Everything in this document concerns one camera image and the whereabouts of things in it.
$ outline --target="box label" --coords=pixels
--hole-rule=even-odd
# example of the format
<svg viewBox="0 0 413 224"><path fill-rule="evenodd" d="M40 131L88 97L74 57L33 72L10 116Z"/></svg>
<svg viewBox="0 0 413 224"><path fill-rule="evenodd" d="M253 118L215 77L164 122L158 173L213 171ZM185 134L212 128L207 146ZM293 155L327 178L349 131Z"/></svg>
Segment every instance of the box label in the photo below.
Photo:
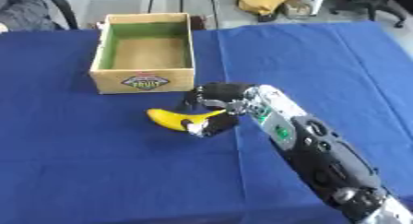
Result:
<svg viewBox="0 0 413 224"><path fill-rule="evenodd" d="M166 85L168 83L170 83L168 79L155 76L129 77L122 82L122 84L126 86L140 88L142 90L151 90Z"/></svg>

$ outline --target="office chair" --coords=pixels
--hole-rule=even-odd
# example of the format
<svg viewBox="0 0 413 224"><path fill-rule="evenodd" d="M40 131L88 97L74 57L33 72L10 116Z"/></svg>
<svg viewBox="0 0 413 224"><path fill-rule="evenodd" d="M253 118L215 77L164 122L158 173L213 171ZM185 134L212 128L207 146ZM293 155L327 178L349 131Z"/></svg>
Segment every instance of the office chair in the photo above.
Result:
<svg viewBox="0 0 413 224"><path fill-rule="evenodd" d="M330 9L332 14L338 14L340 10L351 10L355 8L367 8L369 19L376 19L376 12L383 11L398 17L399 21L395 24L395 28L403 28L406 16L400 11L390 7L387 3L389 0L337 0L336 6Z"/></svg>
<svg viewBox="0 0 413 224"><path fill-rule="evenodd" d="M60 12L62 12L67 22L67 26L70 29L78 29L75 13L72 11L72 7L67 2L67 0L52 0L52 2L57 6L57 8L59 8Z"/></svg>

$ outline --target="cardboard box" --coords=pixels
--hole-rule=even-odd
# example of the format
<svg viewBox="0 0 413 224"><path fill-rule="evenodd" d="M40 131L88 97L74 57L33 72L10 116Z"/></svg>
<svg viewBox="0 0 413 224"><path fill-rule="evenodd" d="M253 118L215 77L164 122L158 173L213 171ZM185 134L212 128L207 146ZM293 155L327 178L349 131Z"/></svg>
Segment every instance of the cardboard box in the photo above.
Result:
<svg viewBox="0 0 413 224"><path fill-rule="evenodd" d="M108 15L90 75L102 94L187 91L195 61L188 14Z"/></svg>

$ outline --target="yellow banana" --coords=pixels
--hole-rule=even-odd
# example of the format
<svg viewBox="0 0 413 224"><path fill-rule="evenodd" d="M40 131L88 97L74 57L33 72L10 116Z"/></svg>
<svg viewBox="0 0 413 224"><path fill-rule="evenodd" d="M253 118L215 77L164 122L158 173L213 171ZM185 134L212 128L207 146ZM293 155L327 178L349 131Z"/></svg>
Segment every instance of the yellow banana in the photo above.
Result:
<svg viewBox="0 0 413 224"><path fill-rule="evenodd" d="M185 131L185 128L181 125L181 121L184 119L190 120L194 124L202 123L206 118L210 116L215 116L220 113L225 112L225 110L213 111L204 114L179 114L175 112L169 112L162 109L149 109L147 110L147 115L153 122L159 124L163 127L169 128L175 131Z"/></svg>

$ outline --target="robotic hand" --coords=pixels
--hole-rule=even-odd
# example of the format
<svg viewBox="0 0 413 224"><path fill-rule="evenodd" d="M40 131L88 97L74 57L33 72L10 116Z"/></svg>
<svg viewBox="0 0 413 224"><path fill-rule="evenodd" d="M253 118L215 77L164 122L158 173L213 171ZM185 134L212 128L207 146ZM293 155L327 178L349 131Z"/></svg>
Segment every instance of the robotic hand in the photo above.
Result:
<svg viewBox="0 0 413 224"><path fill-rule="evenodd" d="M192 135L214 136L249 114L275 150L327 205L358 224L413 224L413 216L337 132L271 86L210 83L186 93L181 109L201 104L226 112L201 124L182 121Z"/></svg>

